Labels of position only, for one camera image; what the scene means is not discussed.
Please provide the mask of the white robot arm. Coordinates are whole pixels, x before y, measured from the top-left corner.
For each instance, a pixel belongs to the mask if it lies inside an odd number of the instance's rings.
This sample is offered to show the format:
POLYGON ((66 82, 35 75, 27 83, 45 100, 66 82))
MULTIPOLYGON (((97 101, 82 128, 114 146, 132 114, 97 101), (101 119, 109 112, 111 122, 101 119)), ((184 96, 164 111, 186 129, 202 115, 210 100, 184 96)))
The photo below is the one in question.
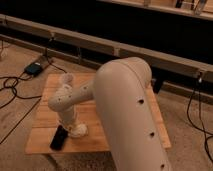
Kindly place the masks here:
POLYGON ((117 171, 172 171, 146 93, 151 78, 139 57, 112 60, 79 87, 63 83, 48 106, 72 132, 73 107, 93 100, 117 171))

